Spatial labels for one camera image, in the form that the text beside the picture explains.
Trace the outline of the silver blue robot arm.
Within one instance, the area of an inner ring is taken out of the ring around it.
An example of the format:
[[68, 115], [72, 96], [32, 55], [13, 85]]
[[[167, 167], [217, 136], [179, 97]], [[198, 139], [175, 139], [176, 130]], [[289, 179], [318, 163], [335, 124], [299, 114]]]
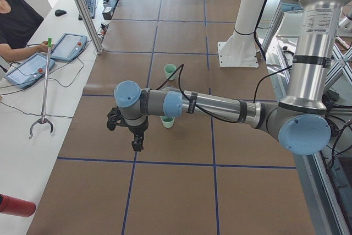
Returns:
[[228, 99], [181, 86], [162, 84], [141, 88], [126, 80], [114, 89], [116, 106], [108, 114], [107, 127], [126, 127], [133, 133], [132, 147], [141, 151], [149, 116], [179, 117], [200, 112], [222, 122], [245, 123], [268, 133], [297, 155], [321, 151], [330, 141], [331, 128], [323, 103], [325, 81], [331, 66], [340, 14], [351, 0], [282, 0], [285, 12], [302, 12], [288, 85], [275, 102]]

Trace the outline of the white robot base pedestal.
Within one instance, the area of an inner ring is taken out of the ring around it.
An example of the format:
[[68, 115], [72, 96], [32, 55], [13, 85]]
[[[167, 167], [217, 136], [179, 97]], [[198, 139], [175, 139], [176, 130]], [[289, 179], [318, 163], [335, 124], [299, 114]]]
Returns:
[[226, 42], [218, 43], [221, 68], [257, 68], [257, 27], [267, 0], [241, 0], [234, 31]]

